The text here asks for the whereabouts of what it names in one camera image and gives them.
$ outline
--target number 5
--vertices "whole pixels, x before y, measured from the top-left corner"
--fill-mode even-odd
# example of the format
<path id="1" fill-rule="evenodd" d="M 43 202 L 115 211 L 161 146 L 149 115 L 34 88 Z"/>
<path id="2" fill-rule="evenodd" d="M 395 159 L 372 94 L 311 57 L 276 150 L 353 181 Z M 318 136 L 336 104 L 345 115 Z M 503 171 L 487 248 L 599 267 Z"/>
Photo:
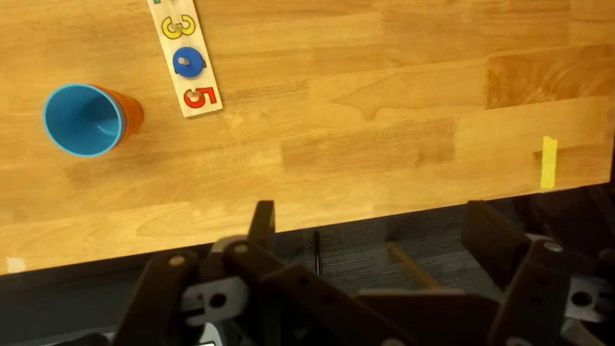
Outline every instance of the number 5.
<path id="1" fill-rule="evenodd" d="M 216 96 L 214 96 L 214 90 L 211 86 L 207 88 L 188 88 L 184 92 L 184 104 L 188 107 L 201 107 L 205 104 L 216 104 Z"/>

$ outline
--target blue plastic cup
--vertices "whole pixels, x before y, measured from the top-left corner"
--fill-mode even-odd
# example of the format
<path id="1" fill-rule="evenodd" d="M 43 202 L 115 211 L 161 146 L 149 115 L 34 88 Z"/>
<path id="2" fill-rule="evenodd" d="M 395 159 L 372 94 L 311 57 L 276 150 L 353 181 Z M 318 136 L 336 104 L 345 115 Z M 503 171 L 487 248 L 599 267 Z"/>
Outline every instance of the blue plastic cup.
<path id="1" fill-rule="evenodd" d="M 78 157 L 97 157 L 115 148 L 126 127 L 140 125 L 130 117 L 141 121 L 134 100 L 91 84 L 65 84 L 43 106 L 47 136 Z"/>

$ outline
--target wooden tabletop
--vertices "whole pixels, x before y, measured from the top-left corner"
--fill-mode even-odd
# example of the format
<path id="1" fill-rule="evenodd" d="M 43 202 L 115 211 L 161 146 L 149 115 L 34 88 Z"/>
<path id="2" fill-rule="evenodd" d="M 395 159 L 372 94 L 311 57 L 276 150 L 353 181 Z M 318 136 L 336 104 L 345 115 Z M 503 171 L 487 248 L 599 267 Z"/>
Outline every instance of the wooden tabletop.
<path id="1" fill-rule="evenodd" d="M 145 0 L 0 2 L 0 273 L 608 179 L 615 2 L 197 0 L 224 109 L 182 119 Z M 136 98 L 99 159 L 40 109 L 65 82 Z"/>

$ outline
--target blue cup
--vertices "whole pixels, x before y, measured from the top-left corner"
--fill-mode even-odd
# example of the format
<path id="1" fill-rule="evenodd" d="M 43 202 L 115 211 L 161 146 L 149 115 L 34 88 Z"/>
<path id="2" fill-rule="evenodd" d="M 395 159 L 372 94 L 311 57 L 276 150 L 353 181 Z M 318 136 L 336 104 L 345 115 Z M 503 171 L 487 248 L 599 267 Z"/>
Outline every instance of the blue cup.
<path id="1" fill-rule="evenodd" d="M 95 157 L 109 152 L 124 132 L 120 104 L 90 84 L 65 84 L 43 106 L 43 129 L 63 152 Z"/>

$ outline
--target black plastic part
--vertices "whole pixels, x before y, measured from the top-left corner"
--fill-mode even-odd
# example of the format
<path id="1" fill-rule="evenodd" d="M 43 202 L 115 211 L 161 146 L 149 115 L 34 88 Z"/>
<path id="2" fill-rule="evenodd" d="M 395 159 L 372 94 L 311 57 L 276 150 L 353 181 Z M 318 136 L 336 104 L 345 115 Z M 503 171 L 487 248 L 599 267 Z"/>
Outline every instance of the black plastic part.
<path id="1" fill-rule="evenodd" d="M 530 246 L 522 230 L 484 202 L 466 204 L 460 242 L 501 290 Z"/>
<path id="2" fill-rule="evenodd" d="M 247 242 L 236 242 L 224 254 L 228 267 L 259 292 L 261 302 L 247 305 L 247 309 L 264 305 L 261 311 L 270 311 L 261 315 L 261 321 L 276 325 L 276 329 L 261 332 L 257 344 L 353 346 L 382 344 L 384 340 L 411 344 L 409 334 L 397 325 L 303 267 L 282 265 Z"/>
<path id="3" fill-rule="evenodd" d="M 182 346 L 197 340 L 201 329 L 184 327 L 180 298 L 193 280 L 197 255 L 174 252 L 155 255 L 143 269 L 113 346 Z"/>
<path id="4" fill-rule="evenodd" d="M 526 200 L 534 223 L 566 250 L 597 259 L 615 248 L 615 192 L 610 184 L 537 194 Z"/>
<path id="5" fill-rule="evenodd" d="M 532 242 L 505 290 L 503 304 L 489 330 L 489 344 L 520 338 L 528 344 L 566 344 L 560 325 L 566 305 L 570 273 L 566 255 L 547 248 L 551 240 Z"/>
<path id="6" fill-rule="evenodd" d="M 268 248 L 272 234 L 274 234 L 274 204 L 272 200 L 261 200 L 255 204 L 255 211 L 247 230 L 247 242 Z"/>
<path id="7" fill-rule="evenodd" d="M 462 292 L 378 292 L 361 302 L 409 330 L 416 344 L 484 346 L 497 313 L 493 300 Z"/>
<path id="8" fill-rule="evenodd" d="M 101 334 L 86 334 L 70 342 L 59 342 L 55 346 L 109 346 L 109 340 Z"/>

